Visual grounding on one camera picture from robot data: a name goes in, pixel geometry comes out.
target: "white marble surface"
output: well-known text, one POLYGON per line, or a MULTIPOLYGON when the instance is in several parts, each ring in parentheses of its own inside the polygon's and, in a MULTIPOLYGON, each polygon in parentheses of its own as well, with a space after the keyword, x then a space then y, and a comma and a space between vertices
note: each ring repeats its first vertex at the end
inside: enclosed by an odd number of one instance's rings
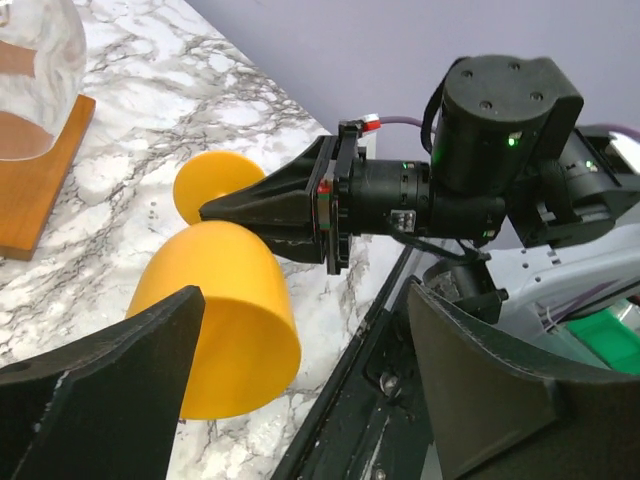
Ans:
MULTIPOLYGON (((230 149, 269 173, 323 133, 182 0, 76 3, 97 110, 35 258, 0 259, 0 366, 123 319, 151 255, 184 228, 171 187, 188 158, 230 149)), ((178 425, 168 478, 269 478, 400 251, 358 239, 338 277, 283 261, 298 377, 254 413, 178 425)))

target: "glass jar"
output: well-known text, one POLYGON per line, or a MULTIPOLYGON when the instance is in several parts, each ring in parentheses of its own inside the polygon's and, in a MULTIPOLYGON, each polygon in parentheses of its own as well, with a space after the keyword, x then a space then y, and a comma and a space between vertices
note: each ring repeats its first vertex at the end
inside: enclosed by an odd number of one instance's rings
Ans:
POLYGON ((39 157, 55 144, 86 50, 72 0, 0 0, 0 161, 39 157))

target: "cable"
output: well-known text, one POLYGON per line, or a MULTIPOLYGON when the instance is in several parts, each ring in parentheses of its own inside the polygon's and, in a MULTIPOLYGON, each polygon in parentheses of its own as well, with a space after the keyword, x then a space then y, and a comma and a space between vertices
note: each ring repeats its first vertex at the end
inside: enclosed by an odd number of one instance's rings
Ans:
POLYGON ((482 252, 479 252, 477 250, 472 250, 461 243, 459 243, 459 245, 462 247, 465 253, 463 255, 453 253, 449 250, 438 247, 433 243, 425 242, 424 240, 420 240, 417 237, 412 237, 411 235, 408 235, 398 230, 393 224, 391 224, 391 221, 389 221, 389 236, 398 243, 401 243, 411 248, 415 248, 416 250, 419 250, 421 252, 431 253, 436 257, 447 258, 449 260, 469 261, 469 260, 475 260, 477 258, 480 258, 483 255, 482 252))
POLYGON ((390 125, 393 123, 400 123, 403 125, 413 125, 415 127, 422 128, 422 121, 414 117, 404 117, 401 115, 400 116, 392 115, 390 117, 380 117, 381 125, 390 125))

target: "yellow cup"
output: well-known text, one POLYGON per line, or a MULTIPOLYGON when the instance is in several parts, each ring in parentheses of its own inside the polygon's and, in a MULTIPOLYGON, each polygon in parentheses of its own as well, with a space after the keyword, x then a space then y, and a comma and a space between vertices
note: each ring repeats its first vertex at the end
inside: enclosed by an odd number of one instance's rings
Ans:
POLYGON ((180 416, 232 417, 279 396, 298 372, 301 349, 269 248, 233 223, 191 225, 153 256, 127 318, 187 285, 200 287, 206 304, 180 416))

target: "wooden board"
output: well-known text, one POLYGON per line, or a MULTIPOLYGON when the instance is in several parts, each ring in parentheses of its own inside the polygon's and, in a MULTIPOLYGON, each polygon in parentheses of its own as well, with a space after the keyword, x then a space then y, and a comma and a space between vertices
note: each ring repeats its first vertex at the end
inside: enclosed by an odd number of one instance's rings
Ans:
POLYGON ((45 155, 0 161, 0 257, 33 257, 95 106, 94 99, 78 96, 62 134, 45 155))

